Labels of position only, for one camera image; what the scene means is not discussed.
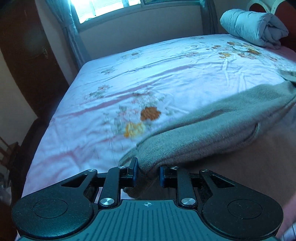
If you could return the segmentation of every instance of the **window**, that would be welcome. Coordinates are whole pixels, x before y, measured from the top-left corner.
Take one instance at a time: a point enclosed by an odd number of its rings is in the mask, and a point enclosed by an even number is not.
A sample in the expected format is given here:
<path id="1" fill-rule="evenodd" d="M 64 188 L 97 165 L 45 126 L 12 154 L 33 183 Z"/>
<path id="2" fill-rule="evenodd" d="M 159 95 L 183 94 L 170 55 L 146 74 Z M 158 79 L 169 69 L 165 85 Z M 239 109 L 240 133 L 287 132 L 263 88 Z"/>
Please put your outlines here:
<path id="1" fill-rule="evenodd" d="M 71 0 L 79 22 L 103 15 L 124 7 L 141 4 L 140 0 Z"/>
<path id="2" fill-rule="evenodd" d="M 153 3 L 161 4 L 163 2 L 183 2 L 182 5 L 185 2 L 198 4 L 199 0 L 71 0 L 71 2 L 78 16 L 75 22 L 81 24 L 103 14 L 133 5 L 139 5 L 141 8 L 141 6 L 148 7 Z"/>

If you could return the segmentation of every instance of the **window sill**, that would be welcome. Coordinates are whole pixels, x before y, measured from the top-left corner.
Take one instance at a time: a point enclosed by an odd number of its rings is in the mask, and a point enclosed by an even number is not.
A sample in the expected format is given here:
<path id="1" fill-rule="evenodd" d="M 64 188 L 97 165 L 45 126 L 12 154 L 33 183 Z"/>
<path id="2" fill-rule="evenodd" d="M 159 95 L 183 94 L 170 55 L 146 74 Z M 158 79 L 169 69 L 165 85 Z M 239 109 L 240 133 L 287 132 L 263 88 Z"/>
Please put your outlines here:
<path id="1" fill-rule="evenodd" d="M 104 22 L 123 17 L 129 14 L 142 12 L 146 10 L 156 9 L 156 8 L 162 8 L 162 7 L 175 7 L 175 6 L 196 6 L 199 5 L 199 1 L 172 1 L 172 2 L 161 2 L 161 3 L 152 3 L 142 6 L 141 4 L 133 5 L 125 8 L 121 8 L 106 14 L 103 14 L 101 16 L 92 18 L 90 20 L 87 20 L 83 23 L 78 24 L 77 30 L 79 32 L 83 32 L 87 29 L 90 29 L 96 25 L 102 24 Z"/>

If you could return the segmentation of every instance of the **white bed sheet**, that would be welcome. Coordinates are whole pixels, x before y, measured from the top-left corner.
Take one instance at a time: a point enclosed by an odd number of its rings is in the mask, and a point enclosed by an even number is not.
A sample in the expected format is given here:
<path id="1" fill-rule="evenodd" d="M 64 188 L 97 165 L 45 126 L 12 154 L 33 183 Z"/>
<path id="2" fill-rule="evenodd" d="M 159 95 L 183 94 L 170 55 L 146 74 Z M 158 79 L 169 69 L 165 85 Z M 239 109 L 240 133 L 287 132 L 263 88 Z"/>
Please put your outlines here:
<path id="1" fill-rule="evenodd" d="M 283 82 L 278 68 L 296 70 L 296 53 L 228 34 L 169 40 L 86 63 L 39 144 L 23 196 L 89 168 L 107 172 L 161 125 L 256 85 Z M 146 107 L 160 112 L 157 119 L 143 120 Z"/>

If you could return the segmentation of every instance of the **dark floor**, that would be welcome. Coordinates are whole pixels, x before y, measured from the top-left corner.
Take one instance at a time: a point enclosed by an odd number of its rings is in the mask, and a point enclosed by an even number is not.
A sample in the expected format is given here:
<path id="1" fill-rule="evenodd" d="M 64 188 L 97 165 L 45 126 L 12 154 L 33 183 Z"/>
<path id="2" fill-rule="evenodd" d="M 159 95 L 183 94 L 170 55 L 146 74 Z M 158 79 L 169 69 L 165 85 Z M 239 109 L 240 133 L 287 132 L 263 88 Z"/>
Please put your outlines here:
<path id="1" fill-rule="evenodd" d="M 22 196 L 27 172 L 46 129 L 47 125 L 40 119 L 35 120 L 13 161 L 9 174 L 12 181 L 11 206 Z M 0 203 L 0 210 L 0 241 L 13 241 L 17 235 L 17 231 L 11 220 L 11 207 Z"/>

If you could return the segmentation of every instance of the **window frame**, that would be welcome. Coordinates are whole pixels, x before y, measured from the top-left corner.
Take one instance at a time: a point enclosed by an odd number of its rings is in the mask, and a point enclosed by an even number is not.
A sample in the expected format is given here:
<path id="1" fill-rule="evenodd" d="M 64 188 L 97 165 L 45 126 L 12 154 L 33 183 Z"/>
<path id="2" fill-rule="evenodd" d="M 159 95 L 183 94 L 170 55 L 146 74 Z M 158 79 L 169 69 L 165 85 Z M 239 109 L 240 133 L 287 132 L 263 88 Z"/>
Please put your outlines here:
<path id="1" fill-rule="evenodd" d="M 103 15 L 89 19 L 83 23 L 80 23 L 78 15 L 76 13 L 76 10 L 75 10 L 75 7 L 73 4 L 71 4 L 71 12 L 72 12 L 72 17 L 73 17 L 73 20 L 74 20 L 74 23 L 76 25 L 78 32 L 82 32 L 82 31 L 90 29 L 96 25 L 110 21 L 112 19 L 116 19 L 116 18 L 123 17 L 123 16 L 129 15 L 129 14 L 137 13 L 137 12 L 142 12 L 142 11 L 156 9 L 156 8 L 162 8 L 162 7 L 200 5 L 199 0 L 179 0 L 179 1 L 168 1 L 168 2 L 150 3 L 150 4 L 144 4 L 144 0 L 140 0 L 140 1 L 141 1 L 141 4 L 117 9 L 112 12 L 108 12 Z"/>

